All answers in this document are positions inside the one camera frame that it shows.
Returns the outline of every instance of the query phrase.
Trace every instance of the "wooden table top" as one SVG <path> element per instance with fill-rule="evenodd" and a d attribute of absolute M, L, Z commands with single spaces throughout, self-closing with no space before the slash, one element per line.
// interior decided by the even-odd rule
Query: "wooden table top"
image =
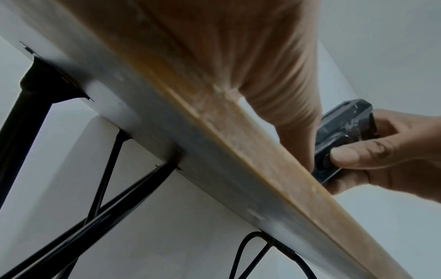
<path fill-rule="evenodd" d="M 160 159 L 182 152 L 185 178 L 331 277 L 411 278 L 137 3 L 1 0 L 0 35 Z"/>

